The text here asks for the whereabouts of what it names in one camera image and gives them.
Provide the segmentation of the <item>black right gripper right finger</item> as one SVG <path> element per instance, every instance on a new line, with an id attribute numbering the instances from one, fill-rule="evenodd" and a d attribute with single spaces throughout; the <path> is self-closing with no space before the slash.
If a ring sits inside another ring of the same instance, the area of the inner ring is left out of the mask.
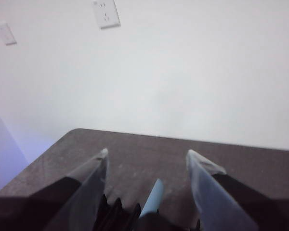
<path id="1" fill-rule="evenodd" d="M 289 231 L 289 199 L 265 196 L 194 150 L 186 166 L 203 230 Z"/>

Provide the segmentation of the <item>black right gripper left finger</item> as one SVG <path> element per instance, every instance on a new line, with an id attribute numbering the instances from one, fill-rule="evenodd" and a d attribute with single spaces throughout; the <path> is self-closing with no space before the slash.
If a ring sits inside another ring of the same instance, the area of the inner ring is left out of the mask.
<path id="1" fill-rule="evenodd" d="M 0 196 L 0 231 L 91 231 L 105 189 L 108 150 L 29 196 Z"/>

